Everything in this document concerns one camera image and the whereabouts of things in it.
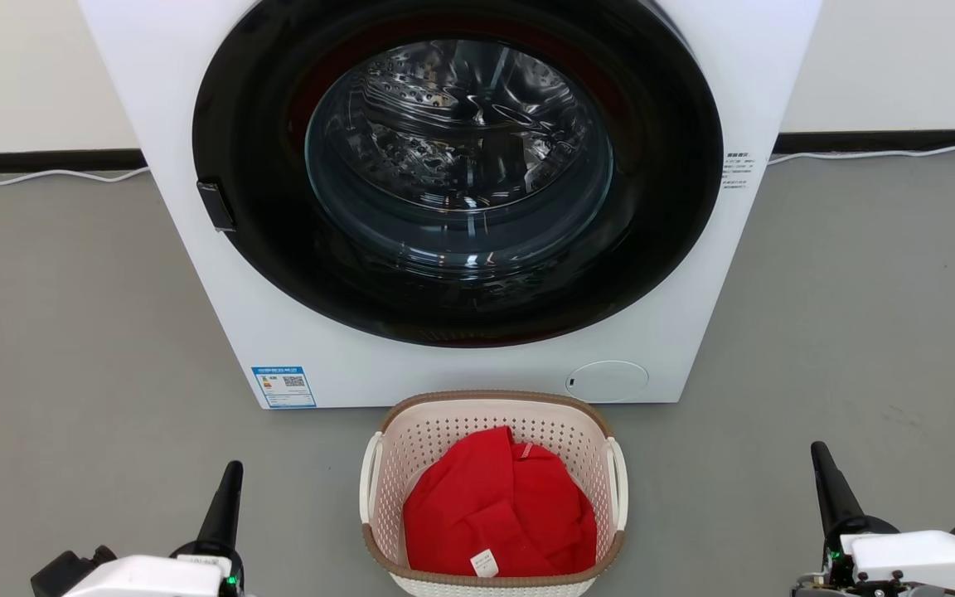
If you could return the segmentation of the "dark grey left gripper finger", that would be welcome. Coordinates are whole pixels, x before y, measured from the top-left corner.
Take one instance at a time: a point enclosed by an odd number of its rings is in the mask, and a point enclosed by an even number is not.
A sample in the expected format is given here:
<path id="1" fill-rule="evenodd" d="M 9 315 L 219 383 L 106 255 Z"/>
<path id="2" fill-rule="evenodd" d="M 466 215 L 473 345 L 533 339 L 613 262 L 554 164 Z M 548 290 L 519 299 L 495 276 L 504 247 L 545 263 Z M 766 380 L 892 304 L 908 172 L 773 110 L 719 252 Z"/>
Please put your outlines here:
<path id="1" fill-rule="evenodd" d="M 235 552 L 243 479 L 242 462 L 228 462 L 197 534 L 197 553 L 230 555 Z"/>

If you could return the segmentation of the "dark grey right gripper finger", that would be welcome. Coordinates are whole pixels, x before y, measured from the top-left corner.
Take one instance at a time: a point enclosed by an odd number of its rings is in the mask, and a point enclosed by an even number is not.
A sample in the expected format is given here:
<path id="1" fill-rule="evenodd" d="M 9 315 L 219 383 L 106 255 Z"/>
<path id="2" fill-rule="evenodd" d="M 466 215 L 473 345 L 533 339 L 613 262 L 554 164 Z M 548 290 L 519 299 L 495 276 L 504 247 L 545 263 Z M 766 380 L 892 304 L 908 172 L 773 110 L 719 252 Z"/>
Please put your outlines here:
<path id="1" fill-rule="evenodd" d="M 832 536 L 843 521 L 865 514 L 825 442 L 812 442 L 811 459 L 822 530 Z"/>

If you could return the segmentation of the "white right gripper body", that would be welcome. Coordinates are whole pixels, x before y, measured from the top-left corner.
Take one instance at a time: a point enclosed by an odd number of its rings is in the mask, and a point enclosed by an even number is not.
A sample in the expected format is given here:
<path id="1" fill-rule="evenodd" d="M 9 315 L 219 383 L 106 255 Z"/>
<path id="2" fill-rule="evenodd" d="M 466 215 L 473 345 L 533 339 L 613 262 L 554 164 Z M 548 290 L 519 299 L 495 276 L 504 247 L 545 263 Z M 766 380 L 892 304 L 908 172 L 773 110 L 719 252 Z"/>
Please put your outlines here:
<path id="1" fill-rule="evenodd" d="M 955 596 L 955 528 L 898 532 L 876 517 L 843 521 L 825 537 L 822 570 L 795 596 Z"/>

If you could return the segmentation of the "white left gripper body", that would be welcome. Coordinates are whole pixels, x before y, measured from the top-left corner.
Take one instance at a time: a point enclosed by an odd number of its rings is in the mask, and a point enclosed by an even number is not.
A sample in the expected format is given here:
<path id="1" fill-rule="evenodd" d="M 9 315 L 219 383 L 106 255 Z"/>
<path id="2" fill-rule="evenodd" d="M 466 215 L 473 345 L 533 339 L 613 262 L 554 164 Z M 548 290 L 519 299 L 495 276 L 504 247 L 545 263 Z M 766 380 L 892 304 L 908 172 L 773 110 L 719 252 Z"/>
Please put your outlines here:
<path id="1" fill-rule="evenodd" d="M 245 596 L 235 549 L 189 541 L 170 556 L 95 556 L 96 567 L 65 596 Z"/>

